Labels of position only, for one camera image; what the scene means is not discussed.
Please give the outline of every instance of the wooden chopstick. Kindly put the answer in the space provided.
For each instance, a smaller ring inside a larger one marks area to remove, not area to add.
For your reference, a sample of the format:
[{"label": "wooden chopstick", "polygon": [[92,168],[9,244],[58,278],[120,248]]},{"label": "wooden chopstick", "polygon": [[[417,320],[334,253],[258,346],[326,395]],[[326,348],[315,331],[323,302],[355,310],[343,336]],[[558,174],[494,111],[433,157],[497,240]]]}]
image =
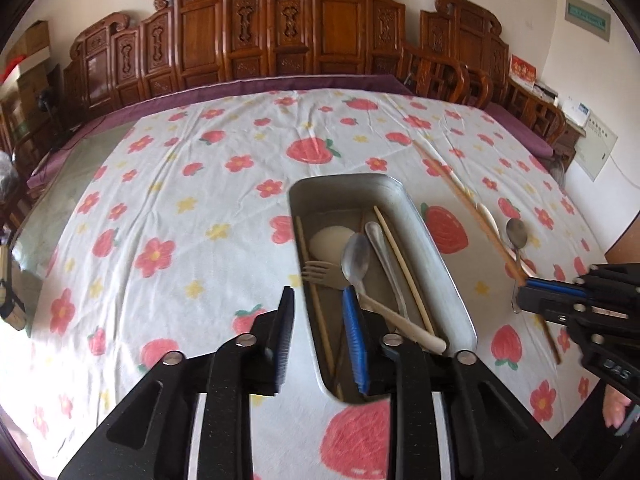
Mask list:
[{"label": "wooden chopstick", "polygon": [[412,278],[411,273],[409,272],[409,268],[406,266],[406,262],[402,257],[402,253],[398,248],[398,244],[396,244],[396,241],[394,240],[394,236],[391,234],[391,230],[389,229],[389,226],[386,224],[385,218],[382,216],[382,213],[380,212],[380,209],[378,209],[378,206],[373,206],[373,211],[378,217],[380,226],[382,227],[382,230],[385,232],[386,239],[389,241],[389,244],[391,245],[391,248],[393,249],[393,252],[396,255],[396,259],[400,264],[400,268],[402,269],[404,278],[406,279],[406,282],[409,284],[409,288],[411,289],[411,294],[414,297],[415,304],[418,307],[418,311],[420,311],[420,317],[422,318],[424,327],[427,329],[427,332],[431,333],[431,335],[436,335],[433,329],[433,325],[431,323],[431,319],[429,319],[429,314],[427,314],[427,309],[424,307],[422,298],[418,293],[418,288],[415,286],[414,279]]},{"label": "wooden chopstick", "polygon": [[[436,161],[431,155],[429,155],[429,153],[427,153],[427,151],[415,140],[414,140],[414,148],[423,159],[426,159],[429,161],[430,166],[438,172],[438,174],[444,179],[444,181],[449,186],[449,189],[452,190],[453,193],[456,195],[456,197],[458,197],[460,202],[462,202],[465,205],[465,207],[471,213],[471,216],[473,216],[474,220],[476,220],[476,222],[480,225],[480,228],[482,229],[482,231],[484,231],[484,234],[486,234],[489,237],[489,240],[491,241],[491,243],[494,245],[496,250],[500,253],[500,256],[504,260],[508,269],[511,271],[518,286],[525,285],[527,283],[526,273],[524,272],[524,270],[522,270],[521,266],[516,265],[516,262],[511,258],[510,254],[504,248],[502,241],[500,240],[500,238],[498,238],[498,236],[494,232],[494,229],[486,222],[484,217],[478,212],[475,204],[471,202],[471,199],[469,198],[469,196],[458,187],[458,185],[453,181],[452,177],[449,175],[449,173],[447,173],[444,170],[444,168],[440,165],[440,163]],[[560,363],[562,363],[562,358],[560,356],[560,352],[558,351],[558,346],[556,346],[556,342],[553,336],[551,335],[551,330],[549,329],[549,325],[546,322],[546,319],[540,316],[540,314],[536,314],[536,316],[538,316],[538,320],[540,322],[540,325],[542,326],[542,332],[545,335],[546,342],[549,344],[549,347],[551,348],[556,364],[559,365]]]}]

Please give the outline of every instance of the metal spoon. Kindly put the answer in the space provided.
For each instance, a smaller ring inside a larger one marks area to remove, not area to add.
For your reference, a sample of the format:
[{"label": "metal spoon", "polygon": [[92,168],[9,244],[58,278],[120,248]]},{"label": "metal spoon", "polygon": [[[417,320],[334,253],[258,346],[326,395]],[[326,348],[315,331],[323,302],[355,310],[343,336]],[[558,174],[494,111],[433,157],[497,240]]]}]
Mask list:
[{"label": "metal spoon", "polygon": [[359,294],[366,294],[362,280],[369,269],[370,253],[367,237],[360,233],[352,235],[342,251],[340,259],[342,273]]},{"label": "metal spoon", "polygon": [[[527,245],[527,227],[522,220],[517,218],[511,218],[507,222],[507,238],[513,245],[513,250],[516,253],[516,267],[520,267],[520,250]],[[511,295],[511,307],[516,314],[521,313],[521,309],[515,300],[516,286],[513,285],[513,294]]]},{"label": "metal spoon", "polygon": [[378,259],[382,264],[382,269],[385,271],[386,278],[391,284],[391,289],[393,290],[394,296],[396,297],[396,303],[398,304],[400,314],[406,320],[410,320],[409,313],[406,310],[406,302],[404,300],[404,296],[402,295],[400,284],[398,283],[396,271],[391,265],[391,257],[389,256],[389,251],[386,248],[385,235],[383,235],[382,233],[382,227],[380,227],[380,224],[378,224],[377,222],[367,222],[367,224],[364,226],[364,231],[367,233],[369,241],[371,242],[371,245],[373,245],[373,250],[376,251]]}]

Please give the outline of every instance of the purple cushion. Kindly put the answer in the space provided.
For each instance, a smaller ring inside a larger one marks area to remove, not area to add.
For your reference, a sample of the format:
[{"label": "purple cushion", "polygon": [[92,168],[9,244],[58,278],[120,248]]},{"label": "purple cushion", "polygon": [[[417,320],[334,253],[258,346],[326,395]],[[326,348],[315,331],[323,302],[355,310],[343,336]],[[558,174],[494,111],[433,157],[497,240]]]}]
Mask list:
[{"label": "purple cushion", "polygon": [[527,148],[531,155],[541,158],[551,158],[554,149],[544,139],[529,130],[517,118],[496,103],[489,103],[484,109],[491,117],[498,121],[502,127]]}]

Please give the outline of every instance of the chopstick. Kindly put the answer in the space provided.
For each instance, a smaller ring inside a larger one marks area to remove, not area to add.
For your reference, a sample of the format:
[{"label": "chopstick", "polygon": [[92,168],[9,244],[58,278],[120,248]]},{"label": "chopstick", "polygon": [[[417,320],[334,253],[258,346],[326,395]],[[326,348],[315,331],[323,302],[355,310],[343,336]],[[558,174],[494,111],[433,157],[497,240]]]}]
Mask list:
[{"label": "chopstick", "polygon": [[394,312],[388,306],[370,298],[366,294],[359,294],[358,296],[361,303],[366,304],[373,312],[380,314],[380,316],[388,320],[389,323],[399,328],[405,336],[422,345],[429,352],[442,355],[447,349],[447,343],[444,339],[430,334],[415,323],[400,316],[400,314]]},{"label": "chopstick", "polygon": [[418,311],[420,311],[420,317],[422,318],[422,322],[424,323],[424,327],[427,329],[427,332],[429,332],[431,335],[435,336],[435,331],[433,329],[433,325],[431,323],[431,319],[429,319],[429,314],[427,314],[427,309],[424,307],[424,303],[422,302],[422,298],[420,297],[420,294],[418,293],[418,288],[415,286],[414,279],[412,278],[411,273],[409,272],[409,268],[406,266],[406,262],[404,261],[404,258],[402,257],[402,253],[400,252],[400,249],[398,248],[398,244],[394,240],[394,236],[391,234],[391,230],[389,229],[389,226],[386,224],[386,220],[382,216],[382,213],[380,212],[380,209],[378,209],[378,206],[373,206],[373,211],[376,214],[376,216],[378,217],[378,222],[380,222],[380,226],[382,227],[382,230],[385,232],[386,239],[389,241],[389,244],[391,245],[391,248],[393,249],[393,252],[396,255],[396,259],[398,260],[398,263],[400,264],[400,268],[402,269],[402,273],[404,274],[404,278],[406,279],[406,282],[408,283],[409,288],[411,289],[411,294],[414,297],[415,304],[418,307]]},{"label": "chopstick", "polygon": [[[414,148],[422,158],[425,158],[426,160],[429,161],[430,166],[438,172],[438,174],[444,179],[444,181],[449,186],[449,189],[452,190],[453,193],[456,195],[456,197],[460,200],[460,202],[462,202],[465,205],[466,209],[471,213],[471,216],[474,218],[474,220],[478,224],[480,224],[480,228],[482,229],[482,231],[484,231],[484,234],[486,234],[489,237],[489,240],[491,241],[491,243],[494,245],[496,250],[500,253],[500,256],[504,260],[508,269],[511,271],[518,286],[525,285],[527,283],[526,273],[524,272],[524,270],[522,270],[521,266],[516,265],[516,262],[511,258],[509,253],[506,251],[506,249],[504,248],[504,245],[502,244],[502,241],[500,240],[500,238],[498,238],[498,236],[494,232],[494,229],[486,222],[485,218],[478,212],[478,210],[476,209],[476,206],[473,204],[473,202],[471,202],[471,199],[469,198],[469,196],[458,187],[458,185],[453,181],[449,173],[447,173],[444,170],[444,168],[431,155],[429,155],[429,153],[427,153],[427,151],[415,140],[414,140]],[[542,326],[542,332],[545,335],[546,342],[549,344],[549,347],[551,348],[551,352],[554,355],[556,364],[559,365],[560,363],[562,363],[562,358],[560,357],[558,346],[556,346],[556,342],[554,341],[554,338],[551,335],[551,330],[549,329],[549,325],[546,322],[546,319],[540,316],[540,314],[536,314],[536,316],[538,316],[538,320],[540,322],[540,325]]]}]

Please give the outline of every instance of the cardboard box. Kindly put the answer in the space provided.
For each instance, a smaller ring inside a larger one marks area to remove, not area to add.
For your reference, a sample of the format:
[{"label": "cardboard box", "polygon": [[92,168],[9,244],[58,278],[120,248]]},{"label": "cardboard box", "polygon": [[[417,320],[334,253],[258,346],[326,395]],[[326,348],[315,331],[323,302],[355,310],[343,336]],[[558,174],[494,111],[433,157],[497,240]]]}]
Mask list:
[{"label": "cardboard box", "polygon": [[24,31],[6,54],[5,62],[9,63],[18,56],[32,56],[37,51],[49,46],[49,24],[35,22]]}]

